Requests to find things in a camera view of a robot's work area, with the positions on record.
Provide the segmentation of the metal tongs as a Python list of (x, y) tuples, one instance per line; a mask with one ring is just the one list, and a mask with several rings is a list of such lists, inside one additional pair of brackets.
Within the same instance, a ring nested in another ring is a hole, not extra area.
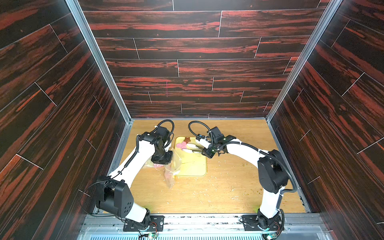
[(187, 147), (185, 149), (183, 149), (183, 151), (187, 152), (187, 153), (191, 153), (191, 154), (194, 154), (194, 153), (201, 154), (203, 151), (203, 148), (201, 148), (200, 146), (197, 146), (195, 144), (188, 143)]

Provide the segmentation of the pink round cookie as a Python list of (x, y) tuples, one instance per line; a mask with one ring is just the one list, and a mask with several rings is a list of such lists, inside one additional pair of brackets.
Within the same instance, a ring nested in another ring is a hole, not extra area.
[(183, 151), (184, 149), (187, 149), (187, 143), (182, 141), (181, 143), (177, 143), (176, 147)]

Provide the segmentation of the yellow tray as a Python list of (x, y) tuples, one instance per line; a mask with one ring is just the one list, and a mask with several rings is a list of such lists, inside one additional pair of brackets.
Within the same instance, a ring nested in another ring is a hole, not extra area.
[[(207, 173), (207, 157), (201, 154), (191, 154), (182, 151), (181, 149), (176, 147), (177, 143), (181, 143), (184, 141), (185, 137), (177, 137), (175, 140), (175, 148), (174, 151), (181, 157), (182, 165), (181, 171), (176, 176), (178, 177), (204, 177)], [(190, 137), (190, 144), (195, 144), (197, 146), (201, 146), (196, 142), (195, 137)]]

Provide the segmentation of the clear resealable bag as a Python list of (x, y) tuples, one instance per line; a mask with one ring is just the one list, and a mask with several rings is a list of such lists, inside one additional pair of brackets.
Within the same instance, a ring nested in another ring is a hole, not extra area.
[(151, 169), (161, 169), (161, 168), (163, 168), (164, 167), (164, 165), (162, 165), (162, 164), (155, 164), (155, 163), (153, 163), (152, 161), (151, 161), (151, 159), (148, 159), (147, 161), (146, 161), (146, 163), (144, 164), (144, 166), (143, 166), (143, 169), (149, 169), (149, 168), (151, 168)]
[(175, 184), (175, 177), (181, 171), (182, 159), (174, 151), (172, 160), (168, 165), (165, 165), (165, 182), (169, 189), (171, 189)]

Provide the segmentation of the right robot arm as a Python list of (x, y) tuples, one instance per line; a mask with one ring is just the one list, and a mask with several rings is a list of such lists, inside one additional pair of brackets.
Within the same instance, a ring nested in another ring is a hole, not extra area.
[(231, 135), (225, 137), (217, 127), (211, 129), (200, 121), (191, 121), (188, 129), (196, 137), (196, 142), (204, 147), (201, 153), (207, 158), (231, 154), (258, 168), (263, 199), (257, 212), (257, 227), (261, 231), (274, 231), (278, 237), (285, 224), (284, 211), (280, 208), (282, 198), (285, 193), (298, 190), (281, 153), (277, 150), (263, 151)]

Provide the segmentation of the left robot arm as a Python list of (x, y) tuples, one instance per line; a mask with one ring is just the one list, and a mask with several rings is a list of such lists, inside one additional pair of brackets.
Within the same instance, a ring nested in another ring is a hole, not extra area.
[(136, 147), (124, 162), (107, 177), (97, 180), (93, 199), (98, 209), (124, 218), (127, 223), (138, 224), (142, 229), (150, 225), (150, 210), (135, 203), (130, 188), (147, 160), (159, 165), (171, 163), (174, 129), (173, 121), (163, 120), (154, 130), (137, 135)]

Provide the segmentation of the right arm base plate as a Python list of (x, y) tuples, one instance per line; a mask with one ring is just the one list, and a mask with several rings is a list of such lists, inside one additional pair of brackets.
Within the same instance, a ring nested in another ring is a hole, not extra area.
[(268, 219), (263, 214), (243, 215), (239, 219), (245, 231), (279, 232), (284, 230), (283, 220), (279, 214)]

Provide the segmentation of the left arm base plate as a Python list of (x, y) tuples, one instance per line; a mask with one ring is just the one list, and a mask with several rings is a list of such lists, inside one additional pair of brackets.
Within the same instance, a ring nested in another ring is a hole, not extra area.
[(125, 220), (123, 232), (162, 232), (164, 229), (165, 216), (149, 215), (142, 222)]

